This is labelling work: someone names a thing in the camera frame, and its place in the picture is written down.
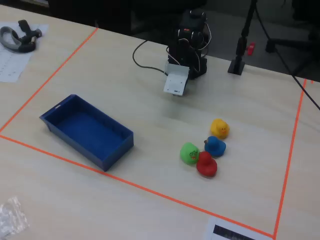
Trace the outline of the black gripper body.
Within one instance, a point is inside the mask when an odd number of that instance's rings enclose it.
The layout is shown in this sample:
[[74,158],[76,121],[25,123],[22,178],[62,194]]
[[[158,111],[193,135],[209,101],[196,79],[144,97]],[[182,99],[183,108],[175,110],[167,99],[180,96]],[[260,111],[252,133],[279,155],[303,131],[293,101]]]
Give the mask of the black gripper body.
[[178,39],[167,47],[168,62],[174,65],[192,67],[193,60],[191,54],[194,53],[190,42],[187,39]]

